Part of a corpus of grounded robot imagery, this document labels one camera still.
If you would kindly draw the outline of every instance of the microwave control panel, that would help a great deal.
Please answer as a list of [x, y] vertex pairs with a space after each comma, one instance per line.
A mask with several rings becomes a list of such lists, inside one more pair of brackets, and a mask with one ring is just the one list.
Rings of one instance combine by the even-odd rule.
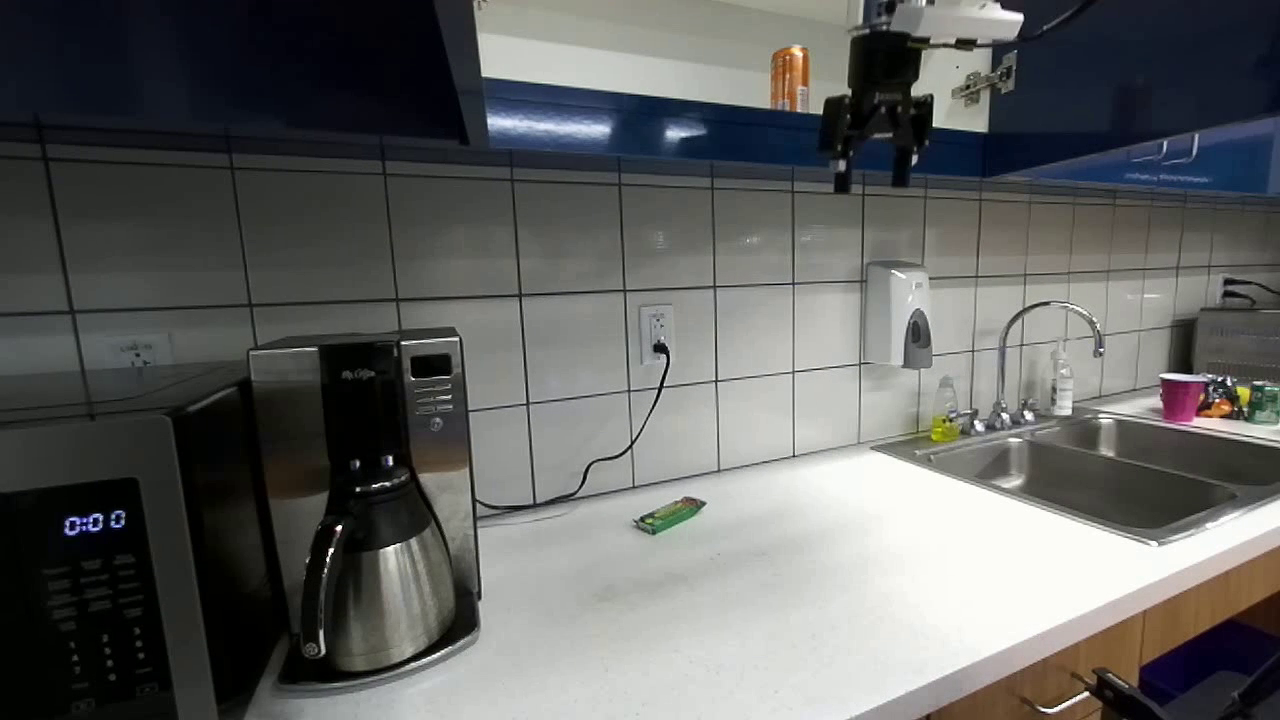
[[0, 567], [6, 711], [178, 715], [135, 480], [0, 492]]

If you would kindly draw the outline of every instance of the white countertop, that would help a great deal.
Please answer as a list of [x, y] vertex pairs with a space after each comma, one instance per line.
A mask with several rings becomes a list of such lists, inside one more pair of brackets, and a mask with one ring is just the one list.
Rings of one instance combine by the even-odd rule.
[[[677, 496], [707, 507], [639, 536]], [[880, 450], [491, 521], [481, 638], [255, 720], [915, 720], [1280, 542], [1280, 502], [1154, 546]]]

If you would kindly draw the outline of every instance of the wall-mounted dispenser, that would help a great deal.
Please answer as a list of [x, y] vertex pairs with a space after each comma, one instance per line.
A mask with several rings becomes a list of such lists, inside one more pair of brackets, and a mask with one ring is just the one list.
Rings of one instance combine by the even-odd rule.
[[870, 363], [934, 368], [929, 270], [919, 263], [870, 263]]

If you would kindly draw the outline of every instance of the pink object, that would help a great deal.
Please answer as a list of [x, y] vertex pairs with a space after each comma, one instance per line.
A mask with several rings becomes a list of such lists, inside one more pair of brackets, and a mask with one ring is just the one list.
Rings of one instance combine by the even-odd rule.
[[1205, 398], [1210, 375], [1161, 372], [1161, 416], [1170, 423], [1193, 423]]

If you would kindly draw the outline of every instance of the carafe handle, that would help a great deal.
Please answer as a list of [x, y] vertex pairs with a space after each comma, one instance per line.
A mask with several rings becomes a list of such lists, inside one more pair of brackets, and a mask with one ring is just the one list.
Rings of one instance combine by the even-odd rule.
[[302, 653], [308, 658], [328, 656], [328, 622], [337, 605], [337, 574], [345, 571], [347, 523], [341, 516], [325, 516], [312, 536], [308, 574], [303, 574], [303, 606], [302, 606]]

